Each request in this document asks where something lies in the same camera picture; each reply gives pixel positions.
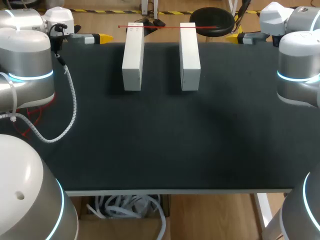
white cable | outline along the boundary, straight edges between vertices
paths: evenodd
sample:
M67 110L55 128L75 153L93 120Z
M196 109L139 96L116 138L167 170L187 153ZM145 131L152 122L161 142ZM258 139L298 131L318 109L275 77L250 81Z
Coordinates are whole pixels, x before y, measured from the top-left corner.
M159 202L157 202L154 198L150 197L149 195L144 195L143 197L146 198L147 200L151 201L152 203L154 203L157 206L157 208L159 209L159 213L160 213L160 217L161 217L161 221L162 221L162 226L161 226L160 232L159 232L156 240L161 240L165 234L166 226L167 226L164 211L163 211L161 205L159 204Z
M14 86L14 83L10 80L9 76L5 74L4 72L0 72L0 75L4 76L8 84L10 85L11 91L12 91L12 98L13 98L13 107L12 107L12 114L10 115L10 120L12 122L15 122L17 120L16 118L16 111L17 111L17 92L16 88Z
M103 206L103 202L105 197L101 196L99 200L99 196L94 197L94 207L91 207L89 204L87 204L87 208L94 213L98 218L100 219L123 219L123 218L144 218L145 214L147 212L147 208L151 206L150 203L153 203L156 208L159 210L160 217L161 217L161 230L158 234L158 237L156 240L161 240L165 234L166 231L166 217L164 214L164 211L160 204L160 196L158 195L158 200L150 197L149 195L112 195L110 196L104 203L104 211L107 213L107 215L103 215L101 213L101 207ZM137 212L133 211L133 206L137 202L143 202L144 205L140 210L137 210Z
M26 118L24 115L22 115L20 113L15 113L15 116L18 117L18 118L21 118L23 121L25 121L25 123L35 133L35 135L42 142L44 142L46 144L55 143L55 142L59 141L60 139L62 139L67 134L67 132L70 130L70 128L72 127L72 125L74 124L75 119L76 119L77 99L76 99L76 92L75 92L74 84L72 82L72 78L71 78L71 75L70 75L70 72L69 72L69 69L68 69L67 65L64 65L63 68L65 70L64 74L66 74L66 76L68 78L70 89L71 89L72 100L73 100L73 113L72 113L72 118L71 118L71 121L70 121L69 125L67 126L67 128L59 136L57 136L56 138L51 139L51 140L48 140L48 139L44 138L28 118ZM0 115L0 119L9 118L9 117L10 117L9 114Z

red cable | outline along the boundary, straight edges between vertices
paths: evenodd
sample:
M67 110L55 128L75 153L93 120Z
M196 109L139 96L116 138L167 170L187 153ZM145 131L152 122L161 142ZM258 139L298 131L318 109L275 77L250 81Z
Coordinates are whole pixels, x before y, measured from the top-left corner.
M144 29L216 29L217 26L126 26L126 25L118 25L118 28L144 28Z
M41 117L42 117L42 110L44 110L45 108L49 107L49 106L53 103L53 101L54 101L55 99L56 99L56 93L54 93L53 99L52 99L50 102L48 102L47 104L39 107L38 109L35 109L35 110L33 110L33 111L29 111L29 108L28 108L28 107L26 108L26 113L27 113L27 115L28 115L28 119L29 119L29 120L30 120L30 118L31 118L31 115L39 112L39 116L37 117L37 119L35 120L35 122L33 122L33 125L34 125L34 126L37 125L38 122L40 121L40 119L41 119ZM29 137L27 137L27 133L29 133L29 132L31 131L31 128L30 128L30 127L29 127L26 131L24 131L24 132L21 132L21 131L17 128L15 122L13 123L13 127L15 128L15 130L16 130L19 134L21 134L23 137L29 139Z

black tabletop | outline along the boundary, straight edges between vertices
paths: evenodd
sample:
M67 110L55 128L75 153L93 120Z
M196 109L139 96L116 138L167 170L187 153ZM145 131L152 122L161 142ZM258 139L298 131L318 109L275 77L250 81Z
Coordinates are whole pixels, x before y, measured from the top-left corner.
M320 111L276 92L272 44L200 43L198 91L182 92L179 45L146 43L142 89L125 92L123 43L65 44L78 112L69 133L30 143L67 191L288 189L320 156ZM37 128L58 136L72 116L62 67ZM0 132L19 136L2 120Z

red rod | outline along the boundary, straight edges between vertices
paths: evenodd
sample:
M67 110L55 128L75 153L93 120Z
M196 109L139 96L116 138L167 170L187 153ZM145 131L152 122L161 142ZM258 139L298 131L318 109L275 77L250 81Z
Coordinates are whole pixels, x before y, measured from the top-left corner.
M216 26L126 26L118 25L118 28L144 28L144 29L215 29Z

white rectangular block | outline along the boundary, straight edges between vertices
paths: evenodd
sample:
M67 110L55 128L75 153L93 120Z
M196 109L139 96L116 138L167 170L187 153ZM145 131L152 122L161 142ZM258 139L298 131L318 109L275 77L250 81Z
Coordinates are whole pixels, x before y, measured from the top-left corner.
M194 22L180 23L180 27L195 27ZM200 57L195 28L180 28L180 73L183 91L197 91L200 81Z
M129 22L126 33L122 77L125 91L140 91L144 64L144 28L141 22Z

